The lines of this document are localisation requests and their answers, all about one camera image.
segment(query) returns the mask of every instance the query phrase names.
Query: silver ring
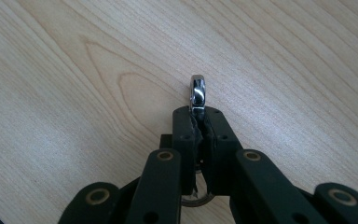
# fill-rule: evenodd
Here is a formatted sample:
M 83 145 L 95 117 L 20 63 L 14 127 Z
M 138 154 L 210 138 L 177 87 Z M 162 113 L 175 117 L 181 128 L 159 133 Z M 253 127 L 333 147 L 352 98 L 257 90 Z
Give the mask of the silver ring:
M 346 196 L 348 198 L 348 200 L 338 198 L 337 194 L 342 194 L 342 195 Z M 357 200 L 351 194 L 349 194 L 347 191 L 344 191 L 342 189 L 330 189 L 328 191 L 328 195 L 332 199 L 336 200 L 336 202 L 345 204 L 347 206 L 355 206 L 357 204 Z
M 102 193 L 103 196 L 99 199 L 93 199 L 92 195 L 95 193 Z M 109 190 L 107 189 L 94 189 L 91 192 L 89 192 L 86 196 L 86 203 L 90 204 L 90 205 L 97 205 L 100 203 L 104 203 L 108 198 L 109 198 Z

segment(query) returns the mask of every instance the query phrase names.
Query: wood grain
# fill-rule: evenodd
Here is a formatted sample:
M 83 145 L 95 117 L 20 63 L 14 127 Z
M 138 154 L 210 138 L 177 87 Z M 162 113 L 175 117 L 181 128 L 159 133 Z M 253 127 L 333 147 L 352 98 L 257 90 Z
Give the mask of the wood grain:
M 295 185 L 358 190 L 358 1 L 0 0 L 0 218 L 139 176 L 193 74 Z M 227 201 L 182 223 L 233 223 Z

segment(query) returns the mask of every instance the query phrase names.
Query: tabletop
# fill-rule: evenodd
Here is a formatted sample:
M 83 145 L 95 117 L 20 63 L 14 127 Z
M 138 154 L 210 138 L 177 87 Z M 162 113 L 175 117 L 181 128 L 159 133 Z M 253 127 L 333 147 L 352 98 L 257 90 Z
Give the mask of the tabletop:
M 358 1 L 0 0 L 0 218 L 139 176 L 194 74 L 296 186 L 358 191 Z M 228 197 L 182 223 L 233 223 Z

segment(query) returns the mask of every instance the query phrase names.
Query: wooden table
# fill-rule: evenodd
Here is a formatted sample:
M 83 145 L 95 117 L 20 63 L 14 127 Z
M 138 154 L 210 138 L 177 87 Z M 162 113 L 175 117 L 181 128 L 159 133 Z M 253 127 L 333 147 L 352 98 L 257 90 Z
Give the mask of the wooden table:
M 0 218 L 139 176 L 193 74 L 293 184 L 358 190 L 358 1 L 0 0 Z M 182 223 L 232 223 L 227 202 Z

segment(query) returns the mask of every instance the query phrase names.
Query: screw hole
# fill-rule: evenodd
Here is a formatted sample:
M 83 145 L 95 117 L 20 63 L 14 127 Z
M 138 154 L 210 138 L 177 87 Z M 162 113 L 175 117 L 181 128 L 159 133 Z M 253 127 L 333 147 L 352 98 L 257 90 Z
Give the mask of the screw hole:
M 173 158 L 173 154 L 169 151 L 162 151 L 157 154 L 157 158 L 161 161 L 170 161 Z
M 330 189 L 328 195 L 336 202 L 347 206 L 355 206 L 357 204 L 356 199 L 351 194 L 341 189 Z
M 158 221 L 158 214 L 155 212 L 149 212 L 144 215 L 144 223 L 153 224 Z
M 247 151 L 243 153 L 243 156 L 248 159 L 249 161 L 260 161 L 261 157 L 258 153 Z
M 300 213 L 294 213 L 292 215 L 292 218 L 293 220 L 296 222 L 296 223 L 300 223 L 300 224 L 307 224 L 307 223 L 310 223 L 308 221 L 308 218 Z
M 86 195 L 86 203 L 97 205 L 104 203 L 109 198 L 109 190 L 95 189 Z

